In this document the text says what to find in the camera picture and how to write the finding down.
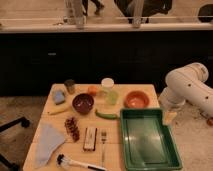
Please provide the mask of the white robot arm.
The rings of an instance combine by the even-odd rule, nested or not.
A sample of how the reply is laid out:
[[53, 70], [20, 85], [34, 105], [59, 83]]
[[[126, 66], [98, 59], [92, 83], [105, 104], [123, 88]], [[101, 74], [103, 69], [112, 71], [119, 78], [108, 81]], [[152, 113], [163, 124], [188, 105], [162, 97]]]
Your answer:
[[207, 119], [213, 119], [213, 88], [205, 84], [208, 77], [207, 67], [198, 62], [176, 68], [166, 75], [166, 87], [158, 98], [164, 125], [172, 123], [186, 101], [198, 106]]

